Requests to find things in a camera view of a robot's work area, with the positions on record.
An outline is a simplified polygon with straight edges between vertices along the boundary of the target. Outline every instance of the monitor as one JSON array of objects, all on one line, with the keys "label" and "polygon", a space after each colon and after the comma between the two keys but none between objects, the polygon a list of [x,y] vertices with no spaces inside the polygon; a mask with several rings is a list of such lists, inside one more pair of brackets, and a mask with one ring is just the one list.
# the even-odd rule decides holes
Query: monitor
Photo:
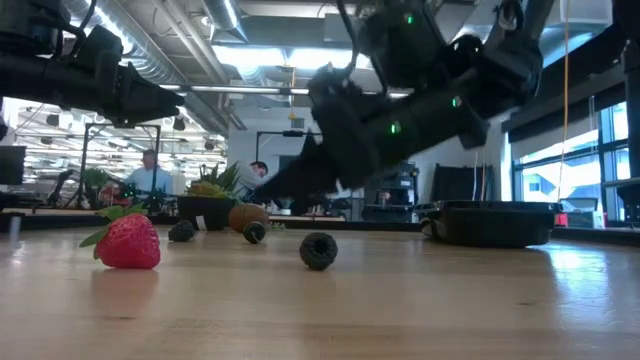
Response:
[{"label": "monitor", "polygon": [[25,146],[0,146],[0,185],[22,185]]}]

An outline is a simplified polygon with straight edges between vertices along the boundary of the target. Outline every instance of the potted plant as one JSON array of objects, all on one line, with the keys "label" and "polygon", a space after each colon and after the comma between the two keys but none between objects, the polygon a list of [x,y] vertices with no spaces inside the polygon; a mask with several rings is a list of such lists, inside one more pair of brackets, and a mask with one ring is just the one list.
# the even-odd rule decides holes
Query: potted plant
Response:
[{"label": "potted plant", "polygon": [[229,212],[240,203],[234,194],[237,184],[237,163],[220,174],[217,165],[210,173],[201,173],[200,180],[191,183],[187,194],[178,196],[180,217],[191,221],[196,229],[199,229],[198,217],[203,218],[207,230],[224,229],[229,225]]}]

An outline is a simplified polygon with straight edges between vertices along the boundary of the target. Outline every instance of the black tray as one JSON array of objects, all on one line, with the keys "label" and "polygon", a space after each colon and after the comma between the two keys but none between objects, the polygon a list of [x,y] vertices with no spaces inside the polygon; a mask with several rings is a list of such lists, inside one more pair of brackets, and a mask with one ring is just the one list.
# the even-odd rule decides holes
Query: black tray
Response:
[{"label": "black tray", "polygon": [[433,240],[492,248],[546,244],[561,211],[556,203],[500,201],[440,201],[414,209]]}]

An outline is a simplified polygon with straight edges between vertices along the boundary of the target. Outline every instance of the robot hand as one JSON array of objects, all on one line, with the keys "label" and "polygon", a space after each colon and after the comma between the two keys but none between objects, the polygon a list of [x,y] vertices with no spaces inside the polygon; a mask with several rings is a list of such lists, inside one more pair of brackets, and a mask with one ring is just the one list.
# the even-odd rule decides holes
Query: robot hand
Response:
[{"label": "robot hand", "polygon": [[[517,0],[505,2],[520,6]],[[534,9],[548,3],[529,2]],[[338,7],[349,30],[342,1]],[[538,16],[546,19],[549,11]],[[467,149],[483,146],[487,119],[535,95],[543,63],[536,31],[517,25],[496,48],[470,35],[446,44],[422,1],[385,5],[364,21],[357,37],[352,35],[352,64],[344,70],[324,67],[308,83],[322,143],[305,149],[256,196],[334,192],[337,182],[355,189],[375,173],[455,136]],[[392,86],[413,93],[401,99],[384,91],[365,94],[349,80],[359,51],[371,59],[384,90]]]}]

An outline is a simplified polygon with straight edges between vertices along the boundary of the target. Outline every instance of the green led light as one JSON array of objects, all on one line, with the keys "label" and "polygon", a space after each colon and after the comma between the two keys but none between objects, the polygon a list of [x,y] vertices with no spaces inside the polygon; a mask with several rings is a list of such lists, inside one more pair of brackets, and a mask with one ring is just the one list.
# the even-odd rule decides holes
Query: green led light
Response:
[{"label": "green led light", "polygon": [[400,124],[395,123],[391,125],[391,133],[398,134],[400,132]]}]

